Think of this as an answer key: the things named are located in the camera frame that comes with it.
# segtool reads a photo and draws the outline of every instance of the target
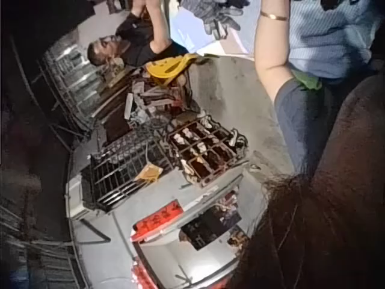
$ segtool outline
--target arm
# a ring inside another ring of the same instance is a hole
[[[150,14],[154,32],[154,39],[150,42],[150,48],[154,53],[159,54],[171,44],[167,21],[160,0],[147,0],[146,7]]]
[[[286,66],[289,57],[289,0],[262,0],[261,11],[287,20],[260,16],[256,30],[254,59],[257,74],[274,101],[282,85],[294,76]]]
[[[133,0],[131,14],[137,18],[140,18],[143,13],[145,4],[145,0]]]

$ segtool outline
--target work glove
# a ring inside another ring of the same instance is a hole
[[[221,38],[218,23],[227,33],[228,27],[237,31],[241,29],[231,16],[240,16],[243,11],[235,7],[223,7],[227,0],[181,0],[180,6],[189,10],[195,17],[203,21],[206,34],[213,34],[215,39]]]
[[[226,3],[220,3],[220,7],[235,7],[238,9],[243,9],[246,6],[250,5],[248,0],[227,0]]]

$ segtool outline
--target yellow object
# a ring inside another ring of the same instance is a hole
[[[140,179],[144,180],[146,184],[150,184],[151,182],[156,182],[159,176],[162,174],[163,169],[158,167],[152,163],[150,163],[148,158],[148,149],[149,143],[146,143],[146,162],[147,164],[144,166],[142,171],[135,177],[134,181],[139,181]]]
[[[199,54],[187,53],[184,56],[152,61],[146,64],[146,69],[151,76],[166,79],[164,85],[167,85],[186,69],[191,60],[195,60],[198,56]]]

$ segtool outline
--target concrete ground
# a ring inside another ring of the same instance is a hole
[[[273,103],[252,61],[213,58],[202,66],[191,66],[189,72],[194,99],[225,128],[236,128],[247,137],[250,157],[263,156],[277,173],[293,172]]]

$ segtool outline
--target metal pipe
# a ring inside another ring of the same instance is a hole
[[[28,82],[28,79],[25,75],[25,72],[24,72],[24,69],[23,69],[23,66],[22,66],[22,63],[20,61],[20,57],[19,57],[19,54],[17,53],[17,49],[16,49],[16,45],[14,43],[14,40],[13,40],[13,37],[10,36],[10,41],[11,41],[11,46],[12,46],[12,50],[13,50],[13,53],[14,53],[14,56],[15,56],[15,59],[16,59],[16,62],[17,62],[17,66],[19,67],[19,71],[20,71],[20,74],[22,76],[22,79],[24,81],[24,84],[25,84],[25,88],[27,90],[27,92],[29,93],[29,95],[31,96],[33,102],[36,104],[36,106],[39,108],[39,110],[42,112],[42,114],[44,115],[44,118],[46,119],[47,121],[47,124],[49,126],[49,128],[51,129],[51,131],[55,134],[56,138],[60,141],[60,143],[67,149],[67,151],[71,152],[71,148],[69,145],[67,145],[67,143],[63,140],[63,138],[57,133],[57,131],[54,129],[54,127],[52,126],[52,124],[50,123],[50,121],[47,119],[42,107],[39,105],[36,97],[35,97],[35,94],[33,93],[32,91],[32,88],[31,86],[29,85],[29,82]]]

